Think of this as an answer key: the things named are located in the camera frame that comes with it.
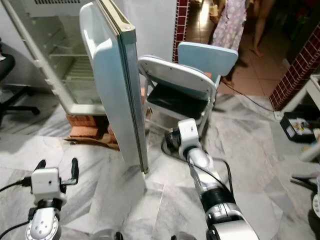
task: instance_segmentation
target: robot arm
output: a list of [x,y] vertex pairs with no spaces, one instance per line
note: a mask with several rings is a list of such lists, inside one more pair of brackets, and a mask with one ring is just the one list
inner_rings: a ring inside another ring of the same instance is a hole
[[[178,148],[180,158],[190,163],[190,174],[205,211],[207,240],[258,240],[257,234],[237,206],[233,194],[214,171],[214,160],[203,151],[195,120],[179,121],[178,130],[171,132],[166,139],[171,147]],[[215,178],[193,165],[213,172]]]
[[42,160],[31,175],[31,192],[34,195],[35,213],[26,227],[26,240],[58,240],[61,236],[60,211],[67,203],[68,185],[75,185],[79,179],[78,160],[72,159],[71,178],[61,181],[59,169],[45,168]]

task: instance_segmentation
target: power cord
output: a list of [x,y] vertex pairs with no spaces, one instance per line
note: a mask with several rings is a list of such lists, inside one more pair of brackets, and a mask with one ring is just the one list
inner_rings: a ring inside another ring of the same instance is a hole
[[253,102],[255,105],[259,106],[260,108],[262,108],[262,109],[264,109],[264,110],[267,110],[267,111],[269,111],[269,112],[272,112],[272,113],[275,112],[274,110],[271,110],[271,109],[269,109],[269,108],[266,108],[266,107],[262,106],[261,104],[257,103],[256,101],[253,101],[250,97],[248,97],[248,96],[245,95],[244,93],[242,93],[242,92],[240,92],[240,91],[238,91],[238,90],[235,90],[234,88],[232,88],[231,86],[225,84],[224,82],[222,82],[222,83],[223,83],[224,85],[226,85],[228,88],[230,88],[231,90],[235,91],[236,93],[238,93],[238,94],[246,97],[246,98],[249,99],[251,102]]
[[11,183],[3,188],[0,189],[0,192],[8,189],[8,188],[11,188],[13,186],[16,186],[16,185],[22,185],[23,187],[30,187],[31,186],[31,177],[30,176],[26,176],[25,178],[21,179],[21,180],[18,180],[14,183]]
[[229,186],[230,186],[230,192],[231,192],[232,196],[234,196],[234,187],[232,185],[232,175],[231,175],[229,163],[226,160],[219,158],[219,157],[215,157],[214,160],[223,162],[225,164],[226,170],[228,172],[228,181],[229,181]]
[[[196,164],[193,164],[193,163],[191,163],[191,162],[188,162],[188,161],[186,161],[186,160],[183,160],[183,159],[181,159],[181,158],[177,158],[177,159],[179,159],[179,160],[181,160],[182,162],[185,162],[185,163],[187,163],[187,164],[189,164],[189,165],[191,165],[191,166],[194,166],[194,167],[196,167],[197,169],[200,169],[201,171],[203,171],[203,172],[205,172],[206,174],[210,175],[210,176],[213,177],[219,184],[221,184],[221,186],[222,186],[225,190],[227,190],[228,192],[230,192],[230,193],[232,194],[232,196],[234,197],[234,192],[233,192],[233,187],[232,187],[231,181],[229,182],[229,183],[230,183],[230,190],[229,190],[228,187],[227,187],[222,181],[220,181],[216,176],[214,176],[211,172],[209,172],[208,170],[204,169],[203,167],[198,166],[198,165],[196,165]],[[231,172],[229,172],[229,171],[230,171],[229,165],[228,165],[227,169],[229,169],[229,170],[228,170],[228,176],[229,176],[229,180],[231,180]]]
[[19,228],[19,227],[21,227],[21,226],[23,226],[23,225],[27,225],[29,222],[30,222],[30,220],[25,221],[25,222],[22,222],[22,223],[20,223],[20,224],[18,224],[18,225],[15,225],[15,226],[12,226],[12,227],[8,228],[8,229],[5,230],[3,233],[1,233],[0,239],[2,239],[2,238],[3,238],[8,232],[10,232],[11,230],[17,229],[17,228]]

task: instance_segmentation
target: white refrigerator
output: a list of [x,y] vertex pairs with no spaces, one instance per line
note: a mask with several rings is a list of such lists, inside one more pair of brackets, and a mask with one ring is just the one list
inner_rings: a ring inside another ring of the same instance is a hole
[[112,0],[2,0],[72,115],[107,115],[123,159],[148,172],[136,29]]

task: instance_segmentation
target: refrigerator door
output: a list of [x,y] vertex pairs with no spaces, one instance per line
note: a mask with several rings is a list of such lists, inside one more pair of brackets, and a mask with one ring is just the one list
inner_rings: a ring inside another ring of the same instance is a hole
[[84,5],[79,18],[97,91],[122,157],[129,165],[140,164],[147,173],[135,27],[111,0]]

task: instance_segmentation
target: red tile wall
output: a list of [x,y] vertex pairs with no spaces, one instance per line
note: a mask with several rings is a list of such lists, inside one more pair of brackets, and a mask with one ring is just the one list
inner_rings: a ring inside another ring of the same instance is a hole
[[178,45],[186,39],[190,0],[176,0],[172,61],[178,62]]
[[320,23],[269,96],[275,110],[283,109],[320,66]]

